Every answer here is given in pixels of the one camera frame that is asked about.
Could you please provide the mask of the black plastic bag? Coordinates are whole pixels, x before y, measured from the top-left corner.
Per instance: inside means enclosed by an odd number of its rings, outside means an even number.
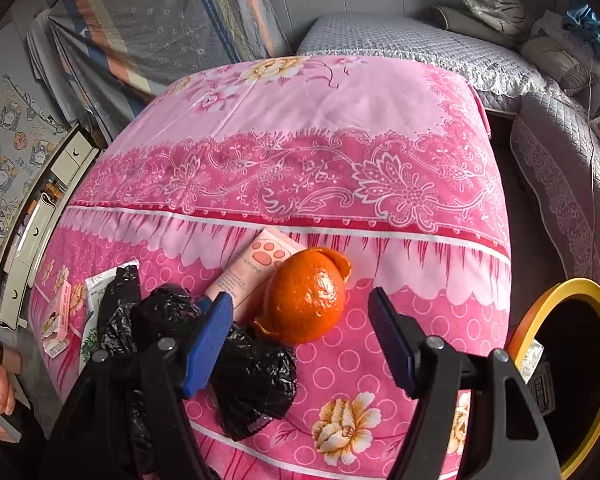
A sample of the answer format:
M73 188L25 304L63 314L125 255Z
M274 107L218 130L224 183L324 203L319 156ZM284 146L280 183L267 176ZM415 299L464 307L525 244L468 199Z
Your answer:
M163 337L185 344L204 300L194 301L185 289L172 284L143 298L136 266L119 268L100 305L99 350L132 356ZM232 321L206 387L215 394L225 431L234 440L244 440L290 409L297 394L294 352L283 344L258 341ZM156 470L140 390L132 393L132 442L138 469Z

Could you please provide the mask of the grey bolster pillow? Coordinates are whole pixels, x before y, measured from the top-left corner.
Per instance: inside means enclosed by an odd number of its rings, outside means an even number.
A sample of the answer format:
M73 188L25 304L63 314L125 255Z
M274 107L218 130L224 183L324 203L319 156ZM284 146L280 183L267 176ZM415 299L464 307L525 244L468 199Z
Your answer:
M509 50L518 48L519 41L516 38L505 36L475 18L470 12L448 8L447 6L433 6L431 8L431 19L439 28L449 32L497 44Z

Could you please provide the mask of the yellow rimmed trash bin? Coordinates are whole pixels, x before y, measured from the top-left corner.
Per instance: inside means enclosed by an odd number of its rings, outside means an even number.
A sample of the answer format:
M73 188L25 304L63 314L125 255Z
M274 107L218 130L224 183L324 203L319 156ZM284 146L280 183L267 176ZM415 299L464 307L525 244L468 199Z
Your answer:
M555 391L555 411L543 417L562 478L572 479L600 438L600 284L570 278L535 300L507 344L516 367L533 339Z

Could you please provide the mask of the grey cushion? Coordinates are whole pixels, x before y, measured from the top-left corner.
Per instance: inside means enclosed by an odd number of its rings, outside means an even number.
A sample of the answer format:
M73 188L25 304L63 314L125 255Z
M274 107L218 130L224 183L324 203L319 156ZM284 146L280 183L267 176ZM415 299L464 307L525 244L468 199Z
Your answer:
M549 36L527 40L519 47L519 52L540 72L554 79L567 96L575 96L591 82L588 70Z

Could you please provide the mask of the white drawer cabinet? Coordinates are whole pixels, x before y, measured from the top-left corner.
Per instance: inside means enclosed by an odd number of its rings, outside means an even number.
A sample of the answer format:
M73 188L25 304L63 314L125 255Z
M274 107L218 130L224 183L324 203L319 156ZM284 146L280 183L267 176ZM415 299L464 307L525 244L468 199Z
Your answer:
M45 249L78 184L100 153L91 133L74 125L33 179L0 249L0 328L20 330L24 300Z

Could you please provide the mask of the green white box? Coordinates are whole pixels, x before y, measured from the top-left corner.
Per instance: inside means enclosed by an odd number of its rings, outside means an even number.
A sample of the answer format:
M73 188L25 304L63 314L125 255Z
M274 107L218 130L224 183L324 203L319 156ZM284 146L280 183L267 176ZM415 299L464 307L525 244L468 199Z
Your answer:
M544 359L544 346L539 341L531 341L518 370L533 394L541 414L546 416L553 413L556 408L553 377L550 363Z

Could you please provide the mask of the pink floral table cloth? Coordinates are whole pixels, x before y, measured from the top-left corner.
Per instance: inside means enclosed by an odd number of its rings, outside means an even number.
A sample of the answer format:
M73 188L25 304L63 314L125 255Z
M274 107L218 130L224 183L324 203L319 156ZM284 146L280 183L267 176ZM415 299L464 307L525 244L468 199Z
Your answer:
M88 278L136 261L140 287L202 294L268 226L346 256L338 325L297 351L287 416L230 440L210 391L186 404L224 479L382 479L415 405L367 316L382 288L457 350L503 344L512 264L488 118L462 76L392 58L272 58L185 77L154 99L73 193L34 280L40 330L72 287L60 396L79 374Z

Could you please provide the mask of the small pink white box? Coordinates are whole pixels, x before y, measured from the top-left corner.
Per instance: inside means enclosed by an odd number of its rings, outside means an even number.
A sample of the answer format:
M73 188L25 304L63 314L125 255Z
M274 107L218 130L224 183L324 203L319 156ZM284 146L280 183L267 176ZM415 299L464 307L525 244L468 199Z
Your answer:
M50 315L41 334L42 348L46 356L55 359L69 345L69 307L71 285L63 281L50 302Z

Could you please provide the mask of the pink paw print box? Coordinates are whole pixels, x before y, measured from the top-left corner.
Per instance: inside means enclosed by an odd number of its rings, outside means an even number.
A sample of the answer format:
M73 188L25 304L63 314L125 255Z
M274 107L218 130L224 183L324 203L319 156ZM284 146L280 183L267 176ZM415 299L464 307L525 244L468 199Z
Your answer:
M249 324L262 309L266 285L275 271L305 249L288 235L268 226L230 262L204 296L215 300L220 292L226 292L232 297L234 322Z

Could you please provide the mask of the small green white packet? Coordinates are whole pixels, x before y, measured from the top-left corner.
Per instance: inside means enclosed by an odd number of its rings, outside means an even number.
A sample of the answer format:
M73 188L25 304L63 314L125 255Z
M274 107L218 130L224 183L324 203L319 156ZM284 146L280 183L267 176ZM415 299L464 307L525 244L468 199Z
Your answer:
M109 269L85 280L86 315L83 327L79 372L82 372L93 352L98 348L97 321L99 307L107 286L117 275L117 269Z

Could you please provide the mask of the grey quilted sofa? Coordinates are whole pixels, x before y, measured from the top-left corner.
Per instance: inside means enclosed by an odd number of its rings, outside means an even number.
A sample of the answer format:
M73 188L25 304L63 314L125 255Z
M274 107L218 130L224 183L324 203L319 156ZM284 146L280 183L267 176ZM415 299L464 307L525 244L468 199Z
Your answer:
M600 140L584 107L520 54L414 18L353 12L318 18L297 51L403 58L464 76L487 110L513 117L513 154L566 273L600 283Z

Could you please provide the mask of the plastic wrapped tiger toy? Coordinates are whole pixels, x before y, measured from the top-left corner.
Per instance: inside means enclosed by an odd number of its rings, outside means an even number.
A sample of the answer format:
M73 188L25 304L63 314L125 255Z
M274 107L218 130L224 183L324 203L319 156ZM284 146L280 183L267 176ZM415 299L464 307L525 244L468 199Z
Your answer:
M528 29L521 0L462 0L469 12L484 24L509 37L521 37Z

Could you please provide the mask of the orange mandarin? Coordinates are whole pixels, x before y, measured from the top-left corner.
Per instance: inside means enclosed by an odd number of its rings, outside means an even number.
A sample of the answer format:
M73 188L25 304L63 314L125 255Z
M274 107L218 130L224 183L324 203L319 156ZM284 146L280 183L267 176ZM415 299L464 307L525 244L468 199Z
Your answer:
M268 281L261 313L252 322L254 330L265 340L287 346L323 337L341 318L351 272L350 261L332 249L296 252Z

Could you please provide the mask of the blue curtain left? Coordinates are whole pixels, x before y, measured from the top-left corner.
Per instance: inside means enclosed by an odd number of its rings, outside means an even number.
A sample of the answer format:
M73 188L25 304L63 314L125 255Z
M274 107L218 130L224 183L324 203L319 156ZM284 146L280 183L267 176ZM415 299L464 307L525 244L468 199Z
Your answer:
M588 4L569 9L562 27L582 39L600 59L600 20Z

